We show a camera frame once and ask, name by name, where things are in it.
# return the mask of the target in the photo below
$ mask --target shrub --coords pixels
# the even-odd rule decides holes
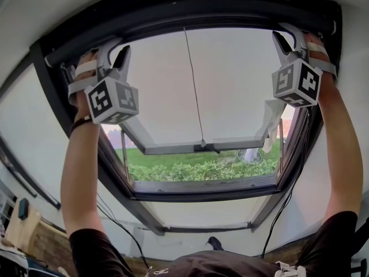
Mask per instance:
[[[163,165],[153,167],[130,165],[129,172],[136,181],[209,181],[271,174],[277,163],[277,160],[263,160],[259,164],[238,162],[228,166],[221,162],[210,161],[193,166],[174,164],[171,169]]]

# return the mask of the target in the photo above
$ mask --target wristband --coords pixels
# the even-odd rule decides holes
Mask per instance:
[[[70,134],[73,132],[74,129],[76,129],[77,127],[81,126],[84,123],[88,123],[88,122],[92,122],[92,118],[90,115],[87,115],[81,119],[78,119],[77,121],[75,121],[75,123],[73,123],[70,127]]]

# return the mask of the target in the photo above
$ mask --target wooden board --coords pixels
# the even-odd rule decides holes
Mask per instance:
[[[12,217],[5,232],[5,239],[21,251],[30,253],[32,251],[31,246],[35,236],[35,229],[41,220],[41,213],[29,204],[28,217],[25,220],[21,220],[18,218],[20,200],[17,199]]]

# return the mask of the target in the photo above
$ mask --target wire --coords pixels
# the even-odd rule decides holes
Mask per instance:
[[[142,260],[144,261],[144,263],[145,263],[145,266],[147,267],[147,269],[149,269],[149,265],[148,265],[148,263],[147,263],[147,261],[146,261],[146,258],[145,258],[145,256],[144,256],[144,253],[142,252],[142,249],[141,249],[141,245],[138,243],[138,241],[136,240],[136,238],[134,238],[134,236],[131,234],[131,232],[129,232],[123,225],[121,225],[117,220],[116,220],[116,218],[115,218],[115,216],[114,216],[114,214],[113,214],[113,212],[111,211],[111,213],[112,213],[112,217],[114,218],[112,218],[112,217],[110,217],[109,215],[108,215],[108,212],[106,212],[106,209],[105,209],[105,211],[103,211],[102,210],[102,208],[101,208],[101,206],[99,206],[99,204],[97,205],[97,207],[98,207],[98,209],[99,210],[101,210],[101,212],[103,213],[103,214],[105,214],[105,216],[107,217],[107,218],[109,218],[109,220],[111,220],[113,223],[115,223],[117,226],[119,226],[120,228],[122,228],[129,236],[131,236],[132,237],[132,239],[133,239],[133,241],[136,243],[136,245],[137,245],[137,247],[138,247],[138,250],[140,251],[140,254],[141,254],[141,257],[142,257]]]
[[[189,40],[187,38],[186,28],[183,28],[184,35],[186,36],[186,43],[187,43],[187,50],[189,51],[189,58],[190,58],[190,65],[192,71],[192,80],[194,83],[194,90],[195,90],[195,98],[196,98],[196,106],[197,106],[197,115],[198,115],[198,122],[200,123],[200,130],[201,130],[201,139],[204,139],[204,134],[202,132],[202,125],[201,125],[201,118],[200,118],[200,111],[198,109],[198,100],[197,100],[197,93],[196,93],[196,85],[195,85],[195,75],[194,75],[194,67],[192,66],[191,54],[190,54],[190,47],[189,47]]]
[[[115,218],[115,216],[114,216],[114,214],[113,214],[113,211],[110,209],[110,207],[108,206],[108,204],[106,204],[105,203],[105,201],[102,199],[102,197],[99,195],[99,193],[97,193],[97,195],[98,195],[98,197],[100,198],[100,200],[105,204],[105,206],[109,209],[109,211],[111,212],[111,214],[109,214],[109,215],[111,215],[111,217],[112,218],[114,218],[115,220],[116,220],[116,218]]]
[[[286,208],[286,206],[288,205],[288,203],[290,202],[291,198],[292,198],[292,192],[293,192],[293,189],[302,173],[302,170],[304,168],[304,163],[305,163],[305,154],[306,154],[306,151],[307,151],[307,144],[308,144],[308,140],[309,140],[309,136],[310,136],[310,116],[311,116],[311,108],[308,108],[307,109],[307,122],[306,122],[306,126],[304,127],[304,130],[303,130],[303,134],[302,134],[302,139],[303,139],[303,144],[302,144],[302,149],[301,149],[301,164],[300,164],[300,169],[299,169],[299,172],[298,172],[298,175],[297,175],[297,178],[295,179],[295,181],[293,182],[292,184],[292,187],[286,197],[286,199],[284,200],[281,208],[279,209],[276,217],[274,218],[274,220],[272,221],[272,224],[270,226],[270,231],[269,231],[269,235],[265,241],[265,245],[264,245],[264,249],[263,249],[263,252],[262,254],[260,255],[260,259],[263,259],[264,258],[264,255],[265,255],[265,250],[266,250],[266,247],[268,246],[268,243],[269,243],[269,240],[272,236],[272,232],[273,232],[273,228],[275,226],[275,224],[277,223],[278,221],[278,218],[280,217],[280,215],[282,214],[283,210]]]
[[[113,217],[107,210],[105,207],[102,206],[101,203],[97,202],[97,206],[99,206],[100,208],[104,209],[104,211],[108,214],[108,216],[110,216],[111,218]]]

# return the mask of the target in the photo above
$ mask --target black sleeve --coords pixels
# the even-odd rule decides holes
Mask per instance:
[[[133,277],[131,269],[108,237],[94,229],[82,229],[69,237],[79,277]]]
[[[307,276],[350,276],[357,215],[344,211],[330,217],[305,244],[297,265]]]

